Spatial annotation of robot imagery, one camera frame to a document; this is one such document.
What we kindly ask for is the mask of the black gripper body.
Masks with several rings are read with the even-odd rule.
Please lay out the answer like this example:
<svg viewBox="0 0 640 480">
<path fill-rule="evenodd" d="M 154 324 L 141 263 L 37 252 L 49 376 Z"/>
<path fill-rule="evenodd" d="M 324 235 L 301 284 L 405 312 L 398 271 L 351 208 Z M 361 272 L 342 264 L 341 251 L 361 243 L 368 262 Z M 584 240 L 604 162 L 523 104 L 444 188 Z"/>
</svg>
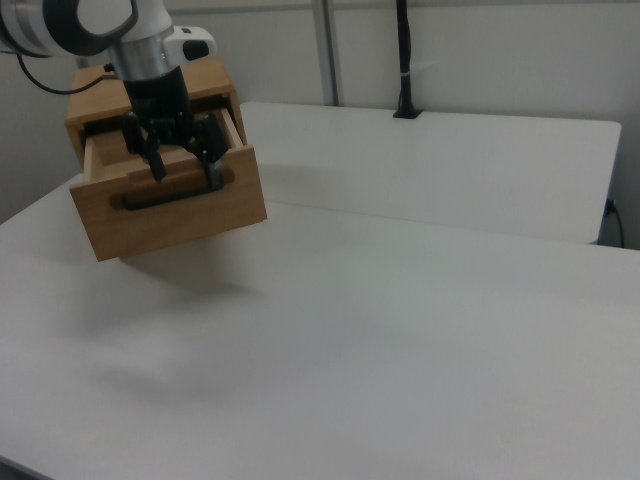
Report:
<svg viewBox="0 0 640 480">
<path fill-rule="evenodd" d="M 198 128 L 179 67 L 154 79 L 124 81 L 123 84 L 132 107 L 122 124 L 127 146 L 142 145 L 142 130 L 154 133 L 161 145 L 193 146 L 197 143 Z"/>
</svg>

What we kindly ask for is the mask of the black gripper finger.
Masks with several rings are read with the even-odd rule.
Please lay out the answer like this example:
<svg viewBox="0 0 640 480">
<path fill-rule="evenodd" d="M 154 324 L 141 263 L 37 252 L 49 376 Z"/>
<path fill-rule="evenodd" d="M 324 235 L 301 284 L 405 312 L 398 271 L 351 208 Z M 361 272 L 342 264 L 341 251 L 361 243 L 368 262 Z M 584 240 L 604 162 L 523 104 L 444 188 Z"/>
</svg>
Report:
<svg viewBox="0 0 640 480">
<path fill-rule="evenodd" d="M 142 127 L 134 112 L 123 117 L 123 137 L 130 154 L 136 154 L 149 166 L 156 182 L 166 177 L 166 169 L 159 153 L 160 139 L 151 127 Z"/>
<path fill-rule="evenodd" d="M 220 190 L 224 181 L 219 170 L 227 142 L 217 117 L 211 113 L 194 120 L 192 152 L 200 160 L 210 191 Z"/>
</svg>

